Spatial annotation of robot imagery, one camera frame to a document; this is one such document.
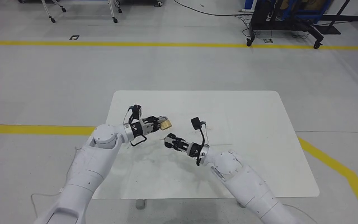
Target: cart wheel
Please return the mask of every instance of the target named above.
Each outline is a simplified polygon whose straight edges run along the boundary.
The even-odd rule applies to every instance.
[[[316,42],[314,43],[314,45],[313,45],[313,48],[314,48],[314,49],[318,49],[321,45],[322,45],[322,44],[321,44],[320,42],[316,41]]]
[[[162,1],[158,1],[155,6],[156,6],[156,7],[162,7],[162,6],[163,6],[163,2],[162,2]]]

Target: wire on floor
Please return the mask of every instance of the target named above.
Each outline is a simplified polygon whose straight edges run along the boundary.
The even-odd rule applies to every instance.
[[[177,4],[179,4],[179,5],[181,5],[181,6],[185,7],[185,8],[188,8],[188,9],[190,9],[190,10],[194,10],[195,12],[200,12],[200,13],[202,13],[202,14],[209,15],[209,16],[241,16],[241,15],[253,15],[252,13],[250,13],[250,14],[247,14],[247,13],[241,13],[241,14],[213,14],[213,13],[207,13],[207,12],[199,11],[199,10],[196,10],[196,9],[191,8],[191,7],[189,7],[189,6],[186,6],[186,5],[184,5],[184,4],[180,3],[180,2],[178,2],[177,0],[174,0],[174,1],[175,1]]]
[[[73,165],[73,161],[74,161],[74,158],[76,157],[77,151],[80,150],[81,148],[77,148],[77,147],[74,148],[74,149],[75,149],[75,153],[74,153],[72,162],[71,162],[71,164],[69,165],[68,170],[67,170],[67,172],[66,172],[66,181],[65,181],[63,187],[60,188],[60,191],[59,191],[58,193],[56,193],[56,194],[34,193],[34,194],[31,195],[31,197],[30,197],[30,198],[31,198],[31,204],[32,204],[32,206],[33,206],[33,208],[34,208],[36,218],[38,218],[39,216],[38,216],[38,214],[37,214],[37,209],[36,209],[36,205],[35,205],[35,202],[34,202],[34,195],[45,196],[45,197],[54,197],[54,196],[57,196],[57,195],[61,194],[63,188],[64,188],[64,187],[66,186],[66,184],[67,184],[67,181],[68,181],[68,173],[69,173],[69,170],[71,169],[71,167],[72,167],[72,165]]]
[[[283,204],[284,206],[288,206],[288,207],[291,207],[291,208],[295,208],[297,210],[299,210],[300,212],[302,212],[303,214],[305,214],[308,218],[310,218],[314,223],[318,224],[318,222],[316,220],[314,220],[314,218],[312,218],[309,214],[305,213],[304,211],[302,211],[301,209],[297,208],[297,207],[294,207],[294,206],[291,206],[289,204]]]

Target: robot forearm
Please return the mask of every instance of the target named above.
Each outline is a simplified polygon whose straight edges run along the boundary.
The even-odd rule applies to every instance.
[[[266,182],[234,152],[223,152],[214,157],[208,153],[206,157],[203,163],[209,159],[212,172],[236,200],[263,223],[302,224],[273,195]]]
[[[198,118],[192,119],[194,129],[201,129]],[[236,200],[252,211],[265,224],[302,224],[273,195],[266,182],[233,151],[215,154],[207,144],[188,143],[174,134],[164,139],[164,145],[197,158],[197,165],[210,165]]]
[[[69,181],[60,197],[35,221],[35,224],[84,224],[88,204],[96,189],[109,174],[122,143],[131,142],[138,136],[143,136],[144,140],[141,142],[144,142],[145,135],[171,127],[169,120],[164,116],[141,119],[139,105],[134,105],[130,109],[133,113],[128,123],[118,126],[103,124],[93,131],[76,153]]]

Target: cable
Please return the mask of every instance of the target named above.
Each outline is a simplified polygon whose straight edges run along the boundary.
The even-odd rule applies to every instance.
[[[37,215],[36,205],[35,205],[35,202],[34,202],[34,195],[46,196],[46,197],[54,197],[54,196],[57,196],[57,195],[61,194],[63,188],[64,188],[64,187],[66,186],[66,184],[67,184],[67,181],[68,181],[68,173],[69,173],[69,170],[71,169],[71,167],[72,167],[72,165],[73,165],[73,161],[74,161],[74,158],[76,157],[77,151],[80,150],[81,148],[77,148],[77,147],[74,148],[74,149],[75,149],[75,153],[74,153],[72,162],[71,162],[71,164],[69,165],[68,170],[67,170],[67,172],[66,172],[66,181],[65,181],[63,187],[60,188],[60,191],[59,191],[58,193],[56,193],[56,194],[33,193],[33,194],[30,196],[30,198],[31,198],[31,204],[32,204],[32,206],[33,206],[33,208],[34,208],[36,218],[38,218],[38,215]]]
[[[209,143],[209,138],[208,138],[208,130],[206,129],[206,123],[204,123],[204,124],[205,124],[206,140],[207,140],[207,142],[208,142],[208,145],[210,145],[210,143]]]
[[[346,24],[348,22],[354,22],[354,21],[344,21],[344,22],[335,22],[335,24]],[[329,25],[331,23],[328,23],[328,24],[316,24],[316,25],[313,25],[313,26],[324,26],[324,25]]]
[[[200,12],[200,13],[202,13],[202,14],[209,15],[209,16],[241,16],[241,15],[253,15],[252,13],[251,13],[251,14],[246,14],[246,13],[242,13],[242,14],[223,14],[223,15],[221,15],[221,14],[212,14],[212,13],[207,13],[207,12],[202,12],[202,11],[196,10],[196,9],[194,9],[194,8],[191,8],[191,7],[189,7],[189,6],[186,6],[186,5],[182,4],[182,3],[177,2],[176,0],[174,0],[174,1],[175,1],[177,4],[179,4],[179,5],[181,5],[181,6],[185,7],[185,8],[188,8],[188,9],[190,9],[190,10],[194,10],[195,12]]]
[[[128,114],[128,111],[129,111],[129,110],[130,110],[130,108],[128,108],[127,113],[125,113],[124,118],[123,118],[123,123],[122,123],[122,124],[124,124],[125,118],[127,117],[127,114]]]
[[[289,204],[283,204],[284,206],[288,206],[288,207],[291,207],[291,208],[295,208],[297,210],[299,210],[300,212],[302,212],[303,214],[305,214],[308,218],[310,218],[313,222],[315,222],[316,224],[318,224],[318,222],[316,220],[314,220],[314,218],[312,218],[309,214],[305,213],[304,211],[302,211],[301,209],[297,208],[297,207],[294,207],[294,206],[291,206]]]

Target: black cable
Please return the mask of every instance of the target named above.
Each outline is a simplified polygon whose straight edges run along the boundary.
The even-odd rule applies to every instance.
[[[204,145],[205,145],[205,137],[204,137],[204,134],[203,134],[201,128],[200,128],[199,130],[200,130],[201,137],[202,137],[202,143],[201,143],[200,149],[199,149],[199,151],[198,151],[198,153],[197,153],[197,158],[196,158],[196,165],[197,165],[197,166],[200,165],[200,161],[201,161],[200,154],[201,154],[202,148],[203,148]]]
[[[335,22],[335,24],[346,24],[348,22],[354,22],[354,21],[344,21],[344,22]],[[313,26],[324,26],[324,25],[329,25],[331,23],[328,24],[317,24],[317,25],[313,25]]]
[[[175,1],[177,4],[179,4],[179,5],[181,5],[181,6],[185,7],[185,8],[188,8],[188,9],[194,10],[195,12],[200,12],[200,13],[202,13],[202,14],[209,15],[209,16],[242,16],[242,15],[253,15],[253,14],[246,14],[246,13],[243,13],[243,14],[223,14],[223,15],[221,15],[221,14],[212,14],[212,13],[207,13],[207,12],[202,12],[202,11],[196,10],[196,9],[194,9],[194,8],[191,8],[191,7],[189,7],[189,6],[186,6],[186,5],[182,4],[182,3],[177,2],[176,0],[174,0],[174,1]]]

